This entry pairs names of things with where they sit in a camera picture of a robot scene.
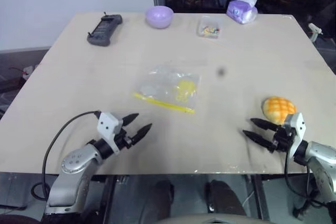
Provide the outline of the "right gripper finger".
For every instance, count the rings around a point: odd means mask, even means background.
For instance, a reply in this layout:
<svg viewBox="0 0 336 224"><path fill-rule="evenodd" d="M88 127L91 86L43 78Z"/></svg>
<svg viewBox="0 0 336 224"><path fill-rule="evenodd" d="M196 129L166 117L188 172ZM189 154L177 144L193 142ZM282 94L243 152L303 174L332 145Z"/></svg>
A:
<svg viewBox="0 0 336 224"><path fill-rule="evenodd" d="M272 130L272 131L277 131L278 130L278 125L274 124L272 122L263 120L263 119L258 119L258 118L251 118L250 119L257 127L263 129L263 130Z"/></svg>
<svg viewBox="0 0 336 224"><path fill-rule="evenodd" d="M277 149L277 145L274 144L273 142L263 138L261 135L251 132L251 131L246 131L243 130L243 133L253 142L256 144L266 148L269 152L273 153Z"/></svg>

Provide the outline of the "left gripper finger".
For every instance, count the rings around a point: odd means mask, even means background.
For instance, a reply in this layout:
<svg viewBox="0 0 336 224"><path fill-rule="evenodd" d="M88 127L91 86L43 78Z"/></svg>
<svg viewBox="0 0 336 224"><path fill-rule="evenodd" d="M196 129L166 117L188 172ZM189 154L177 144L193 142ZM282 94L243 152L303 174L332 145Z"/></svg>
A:
<svg viewBox="0 0 336 224"><path fill-rule="evenodd" d="M122 118L122 127L125 127L127 125L129 125L131 122L133 122L137 116L139 116L138 113L132 113L132 114L129 114L125 117Z"/></svg>
<svg viewBox="0 0 336 224"><path fill-rule="evenodd" d="M151 127L152 127L152 123L150 123L150 124L142 127L141 129L139 129L137 131L137 133L133 137L130 138L131 144L135 145L139 141L141 141L147 135L147 133L149 132L149 130L151 129Z"/></svg>

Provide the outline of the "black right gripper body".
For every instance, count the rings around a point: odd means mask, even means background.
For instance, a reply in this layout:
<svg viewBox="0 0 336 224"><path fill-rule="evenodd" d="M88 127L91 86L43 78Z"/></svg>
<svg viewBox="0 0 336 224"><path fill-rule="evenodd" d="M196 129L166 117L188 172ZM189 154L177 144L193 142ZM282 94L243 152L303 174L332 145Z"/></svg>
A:
<svg viewBox="0 0 336 224"><path fill-rule="evenodd" d="M274 151L286 152L290 149L295 135L294 128L286 129L281 125L277 125L272 143Z"/></svg>

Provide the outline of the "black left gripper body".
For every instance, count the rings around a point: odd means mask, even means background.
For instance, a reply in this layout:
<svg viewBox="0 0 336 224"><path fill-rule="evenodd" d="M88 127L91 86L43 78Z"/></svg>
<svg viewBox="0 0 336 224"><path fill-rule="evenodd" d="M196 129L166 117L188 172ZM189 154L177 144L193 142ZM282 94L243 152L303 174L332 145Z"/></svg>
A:
<svg viewBox="0 0 336 224"><path fill-rule="evenodd" d="M114 142L120 151L124 148L130 149L133 146L133 139L127 135L126 130L123 128L115 135Z"/></svg>

